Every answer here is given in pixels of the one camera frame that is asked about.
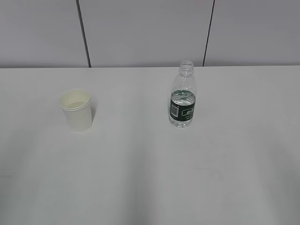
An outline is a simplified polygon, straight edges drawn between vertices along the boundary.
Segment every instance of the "green bottle label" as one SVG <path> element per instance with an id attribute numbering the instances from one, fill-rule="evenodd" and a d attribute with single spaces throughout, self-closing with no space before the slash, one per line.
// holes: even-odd
<path id="1" fill-rule="evenodd" d="M 177 121 L 187 121 L 194 115 L 195 102 L 191 105 L 178 105 L 171 100 L 170 116 Z"/>

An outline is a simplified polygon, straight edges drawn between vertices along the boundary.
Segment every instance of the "water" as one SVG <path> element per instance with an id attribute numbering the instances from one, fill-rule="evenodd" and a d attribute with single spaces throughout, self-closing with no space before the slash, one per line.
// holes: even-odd
<path id="1" fill-rule="evenodd" d="M 178 105 L 186 106 L 186 105 L 192 105 L 193 103 L 195 103 L 196 97 L 192 92 L 190 92 L 188 90 L 180 90 L 180 91 L 177 90 L 172 93 L 171 101 L 173 101 L 174 103 L 176 103 Z M 193 118 L 191 118 L 190 120 L 187 120 L 187 121 L 177 121 L 177 120 L 174 120 L 169 114 L 169 120 L 174 126 L 179 127 L 179 128 L 184 128 L 184 127 L 187 127 L 188 125 L 190 125 Z"/>

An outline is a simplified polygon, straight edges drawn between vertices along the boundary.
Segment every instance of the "white table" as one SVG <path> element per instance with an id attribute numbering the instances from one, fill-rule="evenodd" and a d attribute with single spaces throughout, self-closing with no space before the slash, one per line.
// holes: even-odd
<path id="1" fill-rule="evenodd" d="M 199 67 L 194 120 L 168 120 L 177 68 L 0 69 L 1 225 L 298 225 L 300 67 Z M 74 133 L 58 98 L 91 92 Z"/>

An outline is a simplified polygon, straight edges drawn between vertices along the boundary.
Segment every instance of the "paper cup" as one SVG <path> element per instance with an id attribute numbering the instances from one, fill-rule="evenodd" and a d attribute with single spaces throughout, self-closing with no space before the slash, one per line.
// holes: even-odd
<path id="1" fill-rule="evenodd" d="M 84 131 L 92 125 L 90 94 L 83 89 L 73 89 L 60 97 L 60 106 L 67 123 L 74 131 Z"/>

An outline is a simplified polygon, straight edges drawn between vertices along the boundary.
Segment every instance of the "wall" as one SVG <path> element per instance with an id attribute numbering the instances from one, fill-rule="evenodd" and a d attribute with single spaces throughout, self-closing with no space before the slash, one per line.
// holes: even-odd
<path id="1" fill-rule="evenodd" d="M 0 68 L 299 65 L 299 7 L 297 0 L 2 0 Z"/>

